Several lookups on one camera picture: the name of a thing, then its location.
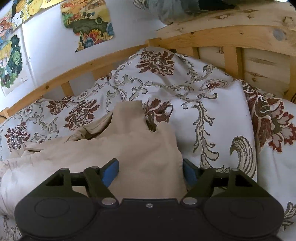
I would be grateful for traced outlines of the beige Champion hooded jacket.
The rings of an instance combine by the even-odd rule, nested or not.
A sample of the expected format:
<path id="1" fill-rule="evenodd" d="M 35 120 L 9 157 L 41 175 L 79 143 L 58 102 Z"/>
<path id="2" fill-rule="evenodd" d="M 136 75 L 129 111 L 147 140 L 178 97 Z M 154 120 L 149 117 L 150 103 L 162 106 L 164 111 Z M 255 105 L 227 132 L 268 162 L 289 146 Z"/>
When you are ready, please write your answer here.
<path id="1" fill-rule="evenodd" d="M 82 172 L 118 159 L 110 185 L 117 199 L 182 198 L 186 186 L 174 130 L 162 121 L 147 126 L 140 101 L 119 102 L 104 117 L 63 138 L 26 143 L 1 162 L 1 214 L 13 216 L 17 203 L 58 169 Z"/>

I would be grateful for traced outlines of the plastic bag of clothes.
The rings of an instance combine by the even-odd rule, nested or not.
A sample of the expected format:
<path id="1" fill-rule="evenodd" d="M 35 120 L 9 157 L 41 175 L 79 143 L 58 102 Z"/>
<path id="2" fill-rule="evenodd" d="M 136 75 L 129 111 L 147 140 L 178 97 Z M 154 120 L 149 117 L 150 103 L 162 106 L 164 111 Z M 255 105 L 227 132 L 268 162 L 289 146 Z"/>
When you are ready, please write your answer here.
<path id="1" fill-rule="evenodd" d="M 234 9 L 245 1 L 209 1 L 209 0 L 186 0 L 186 1 L 133 1 L 135 7 L 149 12 L 158 18 L 163 24 L 191 20 L 200 14 L 212 11 Z"/>

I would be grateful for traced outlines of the floral patterned white bedspread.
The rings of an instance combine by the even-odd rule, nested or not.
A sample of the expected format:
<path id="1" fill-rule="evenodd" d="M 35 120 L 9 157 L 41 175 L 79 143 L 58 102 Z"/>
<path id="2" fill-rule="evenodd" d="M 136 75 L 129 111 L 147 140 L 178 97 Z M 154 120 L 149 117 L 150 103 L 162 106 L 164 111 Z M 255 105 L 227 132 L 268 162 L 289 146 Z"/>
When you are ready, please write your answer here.
<path id="1" fill-rule="evenodd" d="M 1 160 L 133 100 L 142 102 L 151 130 L 171 125 L 184 158 L 220 172 L 238 168 L 257 181 L 283 206 L 280 238 L 295 240 L 295 104 L 166 49 L 141 49 L 79 95 L 18 111 L 1 125 Z"/>

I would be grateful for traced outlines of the blond chibi character poster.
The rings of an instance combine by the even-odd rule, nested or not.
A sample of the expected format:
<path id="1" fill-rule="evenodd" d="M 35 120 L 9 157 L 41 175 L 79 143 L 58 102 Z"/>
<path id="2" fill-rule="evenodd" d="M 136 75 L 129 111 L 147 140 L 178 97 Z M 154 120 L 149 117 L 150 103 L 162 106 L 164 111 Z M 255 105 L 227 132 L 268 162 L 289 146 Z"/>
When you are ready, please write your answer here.
<path id="1" fill-rule="evenodd" d="M 1 44 L 1 90 L 7 96 L 28 80 L 29 70 L 23 59 L 20 37 L 12 35 Z"/>

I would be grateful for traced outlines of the red haired character poster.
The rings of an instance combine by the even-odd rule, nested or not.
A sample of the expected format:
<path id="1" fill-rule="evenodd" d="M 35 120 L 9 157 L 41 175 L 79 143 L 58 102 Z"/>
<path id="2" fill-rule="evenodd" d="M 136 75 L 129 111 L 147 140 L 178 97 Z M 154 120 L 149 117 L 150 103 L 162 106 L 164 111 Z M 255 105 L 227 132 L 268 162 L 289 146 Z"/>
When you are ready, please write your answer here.
<path id="1" fill-rule="evenodd" d="M 7 36 L 10 34 L 12 30 L 12 22 L 11 22 L 11 10 L 9 10 L 6 14 L 1 17 L 1 40 L 4 41 Z"/>

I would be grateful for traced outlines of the yellow poster top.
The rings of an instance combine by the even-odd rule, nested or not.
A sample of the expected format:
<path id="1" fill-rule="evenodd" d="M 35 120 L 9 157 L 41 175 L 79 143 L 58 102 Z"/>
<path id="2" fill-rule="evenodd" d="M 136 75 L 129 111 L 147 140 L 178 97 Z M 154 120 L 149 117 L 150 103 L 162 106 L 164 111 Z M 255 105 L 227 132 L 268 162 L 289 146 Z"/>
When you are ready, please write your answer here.
<path id="1" fill-rule="evenodd" d="M 15 25 L 24 23 L 41 9 L 46 9 L 63 0 L 20 0 L 13 1 L 11 9 L 11 20 Z"/>

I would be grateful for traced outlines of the wooden bed frame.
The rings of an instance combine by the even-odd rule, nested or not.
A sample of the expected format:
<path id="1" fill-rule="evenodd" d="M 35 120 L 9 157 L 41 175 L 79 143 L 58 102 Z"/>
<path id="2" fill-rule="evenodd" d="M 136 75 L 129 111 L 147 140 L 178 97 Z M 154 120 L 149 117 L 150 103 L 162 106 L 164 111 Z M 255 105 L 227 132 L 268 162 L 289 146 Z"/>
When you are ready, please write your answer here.
<path id="1" fill-rule="evenodd" d="M 295 8 L 290 3 L 242 5 L 169 26 L 132 1 L 107 1 L 107 7 L 114 37 L 79 52 L 59 6 L 22 25 L 38 87 L 29 72 L 26 82 L 1 95 L 1 115 L 12 116 L 41 97 L 54 98 L 54 89 L 60 98 L 79 94 L 146 46 L 200 58 L 295 102 Z"/>

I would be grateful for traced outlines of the landscape poster on wall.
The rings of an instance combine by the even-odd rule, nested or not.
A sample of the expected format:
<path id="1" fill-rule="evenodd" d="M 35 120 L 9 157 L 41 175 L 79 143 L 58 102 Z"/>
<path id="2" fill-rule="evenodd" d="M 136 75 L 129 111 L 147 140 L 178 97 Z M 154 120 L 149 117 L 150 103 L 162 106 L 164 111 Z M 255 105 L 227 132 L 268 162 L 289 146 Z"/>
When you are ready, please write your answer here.
<path id="1" fill-rule="evenodd" d="M 104 0 L 66 1 L 61 4 L 64 26 L 79 37 L 76 52 L 114 37 L 111 17 Z"/>

